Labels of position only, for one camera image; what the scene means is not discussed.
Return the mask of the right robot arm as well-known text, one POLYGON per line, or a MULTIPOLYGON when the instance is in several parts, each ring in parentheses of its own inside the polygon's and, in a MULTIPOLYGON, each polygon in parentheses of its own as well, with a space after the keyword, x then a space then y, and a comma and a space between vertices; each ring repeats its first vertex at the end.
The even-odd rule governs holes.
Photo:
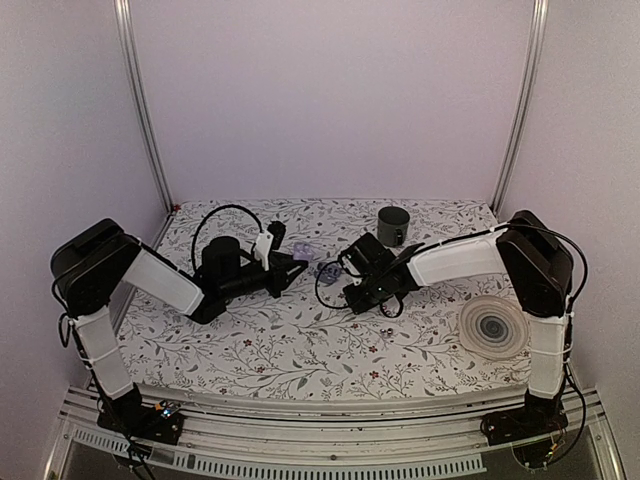
POLYGON ((462 280, 503 280, 502 293, 476 293, 457 320, 461 346, 488 361, 527 355, 529 373, 520 407, 485 415, 480 424, 490 445, 561 432, 568 425, 562 404, 572 347, 575 249, 532 212, 483 231, 398 253, 365 234, 339 253, 352 283, 343 289, 355 314, 403 303, 411 293, 462 280))

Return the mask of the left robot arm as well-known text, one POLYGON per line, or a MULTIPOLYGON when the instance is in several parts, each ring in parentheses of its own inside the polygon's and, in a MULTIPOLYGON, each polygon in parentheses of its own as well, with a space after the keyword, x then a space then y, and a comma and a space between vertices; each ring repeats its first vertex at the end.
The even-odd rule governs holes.
POLYGON ((125 437, 175 443, 184 418, 163 401, 142 403, 124 364, 111 323, 109 304, 116 288, 129 284, 162 301, 191 321, 207 325, 242 295, 266 290, 282 295, 307 268, 306 260, 279 250, 285 227, 261 230, 252 251, 230 236, 213 239, 202 263, 188 274, 115 221, 103 219, 59 247, 50 261, 54 298, 64 311, 58 320, 63 345, 75 343, 102 400, 101 427, 125 437))

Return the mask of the light purple round earbud case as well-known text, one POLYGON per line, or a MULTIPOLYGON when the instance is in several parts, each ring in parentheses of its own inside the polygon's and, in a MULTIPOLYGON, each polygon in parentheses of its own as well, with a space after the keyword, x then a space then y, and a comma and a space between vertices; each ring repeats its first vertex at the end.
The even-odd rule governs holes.
POLYGON ((312 261, 314 259, 312 246, 305 242, 296 242, 293 245, 293 258, 295 260, 312 261))

